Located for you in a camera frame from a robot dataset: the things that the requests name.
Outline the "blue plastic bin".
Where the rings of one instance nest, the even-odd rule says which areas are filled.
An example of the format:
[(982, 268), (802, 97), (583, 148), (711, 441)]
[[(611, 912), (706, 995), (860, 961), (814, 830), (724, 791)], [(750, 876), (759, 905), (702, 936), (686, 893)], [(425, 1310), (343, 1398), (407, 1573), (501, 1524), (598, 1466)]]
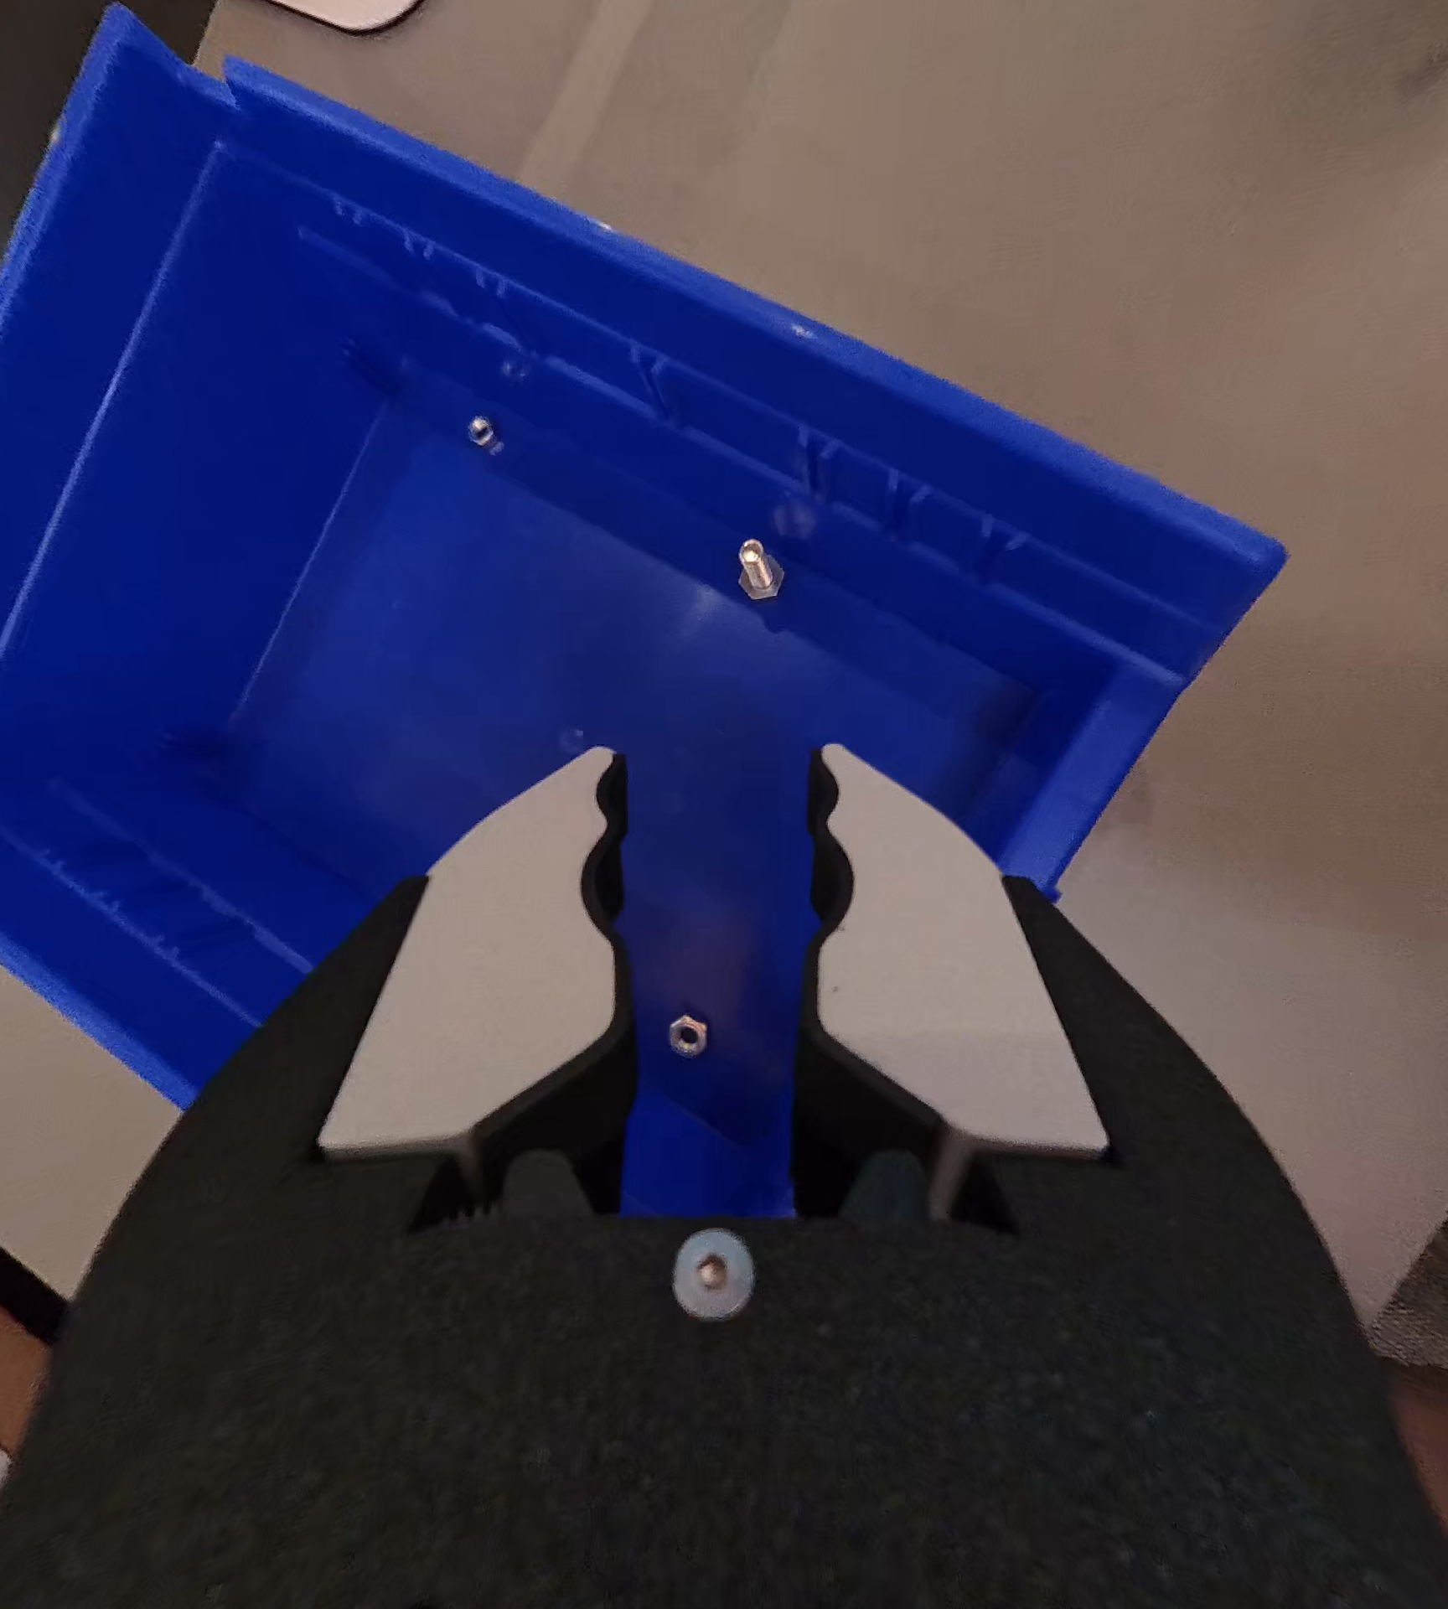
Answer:
[[(738, 588), (747, 538), (774, 600)], [(0, 962), (186, 1107), (393, 886), (607, 748), (620, 1200), (782, 1216), (811, 751), (1051, 896), (1284, 565), (112, 5), (0, 265)]]

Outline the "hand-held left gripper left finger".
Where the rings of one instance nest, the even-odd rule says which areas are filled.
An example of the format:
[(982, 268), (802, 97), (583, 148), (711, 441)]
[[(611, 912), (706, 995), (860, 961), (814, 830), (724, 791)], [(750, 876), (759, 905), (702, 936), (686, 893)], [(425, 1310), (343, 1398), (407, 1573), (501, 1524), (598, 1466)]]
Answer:
[(451, 1158), (472, 1207), (515, 1161), (566, 1161), (620, 1200), (635, 1093), (624, 908), (625, 759), (592, 748), (513, 796), (427, 869), (317, 1148)]

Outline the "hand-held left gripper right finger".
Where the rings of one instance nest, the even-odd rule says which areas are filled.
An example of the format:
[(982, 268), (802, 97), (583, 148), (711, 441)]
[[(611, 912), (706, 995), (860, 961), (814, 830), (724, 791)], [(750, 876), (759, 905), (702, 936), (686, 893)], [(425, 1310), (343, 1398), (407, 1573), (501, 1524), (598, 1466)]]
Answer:
[(1000, 1163), (1109, 1163), (1019, 916), (1031, 889), (834, 742), (809, 762), (809, 840), (792, 1215), (1012, 1218)]

